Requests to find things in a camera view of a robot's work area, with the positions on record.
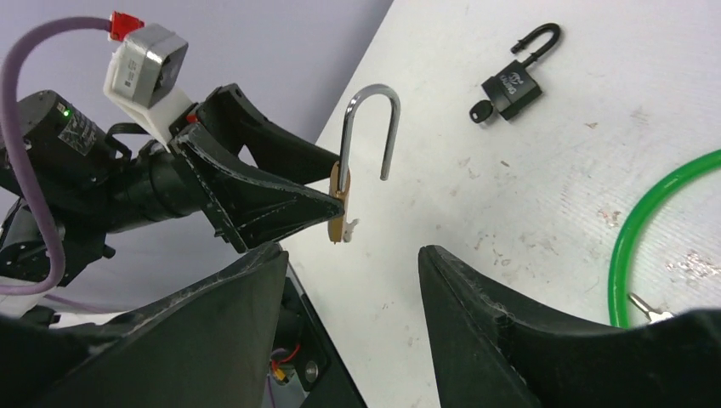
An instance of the silver padlock shackle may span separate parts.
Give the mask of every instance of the silver padlock shackle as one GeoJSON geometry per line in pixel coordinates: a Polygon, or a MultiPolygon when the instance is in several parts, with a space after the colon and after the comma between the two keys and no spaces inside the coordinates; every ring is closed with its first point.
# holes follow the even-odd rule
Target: silver padlock shackle
{"type": "Polygon", "coordinates": [[[340,168],[338,175],[338,190],[345,191],[348,183],[348,168],[350,157],[350,135],[353,132],[353,120],[358,106],[369,96],[376,94],[385,95],[390,100],[390,124],[388,126],[388,138],[385,141],[385,152],[383,153],[383,164],[381,165],[381,180],[388,179],[390,173],[390,161],[393,159],[393,148],[395,146],[395,134],[398,132],[398,120],[400,119],[400,98],[398,94],[388,85],[376,83],[368,85],[353,96],[345,110],[343,119],[343,136],[340,139],[340,168]]]}

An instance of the red connector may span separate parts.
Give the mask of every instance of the red connector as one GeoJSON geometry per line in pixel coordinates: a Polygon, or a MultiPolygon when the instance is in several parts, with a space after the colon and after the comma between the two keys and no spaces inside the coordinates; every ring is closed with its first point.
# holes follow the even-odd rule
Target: red connector
{"type": "Polygon", "coordinates": [[[111,40],[122,41],[132,31],[145,27],[145,22],[130,14],[113,12],[111,17],[111,40]]]}

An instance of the black padlock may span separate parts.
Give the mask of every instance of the black padlock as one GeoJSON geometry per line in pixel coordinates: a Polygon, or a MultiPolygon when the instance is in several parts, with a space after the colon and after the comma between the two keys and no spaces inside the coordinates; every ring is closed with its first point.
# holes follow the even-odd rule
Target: black padlock
{"type": "Polygon", "coordinates": [[[490,100],[481,100],[471,108],[469,114],[473,122],[481,123],[488,119],[494,108],[503,119],[508,120],[518,115],[521,109],[541,95],[541,87],[528,75],[526,68],[556,45],[561,37],[561,27],[555,23],[541,25],[511,48],[511,53],[517,54],[544,32],[553,33],[551,39],[536,52],[531,53],[527,60],[523,62],[515,60],[497,75],[491,76],[483,82],[483,90],[490,100]]]}

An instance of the padlock body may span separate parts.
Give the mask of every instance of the padlock body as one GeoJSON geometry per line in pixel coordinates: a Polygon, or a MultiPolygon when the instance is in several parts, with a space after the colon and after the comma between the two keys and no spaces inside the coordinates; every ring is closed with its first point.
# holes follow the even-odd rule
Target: padlock body
{"type": "Polygon", "coordinates": [[[523,64],[514,61],[483,82],[488,99],[503,116],[510,119],[541,95],[541,87],[528,75],[523,64]]]}

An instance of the padlock shackle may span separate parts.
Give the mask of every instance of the padlock shackle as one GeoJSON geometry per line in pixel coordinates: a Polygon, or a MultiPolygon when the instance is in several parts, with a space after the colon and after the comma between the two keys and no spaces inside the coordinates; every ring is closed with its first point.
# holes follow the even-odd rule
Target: padlock shackle
{"type": "Polygon", "coordinates": [[[340,139],[340,174],[338,175],[338,190],[345,192],[348,181],[348,168],[350,159],[350,136],[353,133],[353,120],[361,102],[369,96],[376,94],[385,95],[390,100],[390,124],[388,126],[388,137],[383,152],[383,164],[381,165],[381,180],[388,179],[390,173],[390,161],[393,159],[393,148],[395,146],[395,134],[398,133],[398,120],[400,119],[400,98],[398,94],[388,85],[376,83],[368,85],[353,96],[348,103],[343,118],[343,136],[340,139]]]}
{"type": "Polygon", "coordinates": [[[549,49],[551,49],[556,43],[559,41],[561,37],[561,27],[556,23],[546,23],[544,25],[539,26],[534,31],[531,31],[528,33],[527,36],[521,38],[516,45],[514,45],[511,48],[511,53],[517,54],[519,51],[525,49],[528,44],[532,43],[533,40],[536,38],[539,38],[543,33],[551,32],[553,35],[551,38],[546,41],[545,44],[543,44],[539,49],[537,49],[535,52],[531,53],[531,56],[528,57],[527,60],[523,61],[521,64],[523,64],[524,67],[527,67],[528,65],[533,64],[534,62],[538,61],[539,58],[541,58],[546,52],[548,52],[549,49]]]}

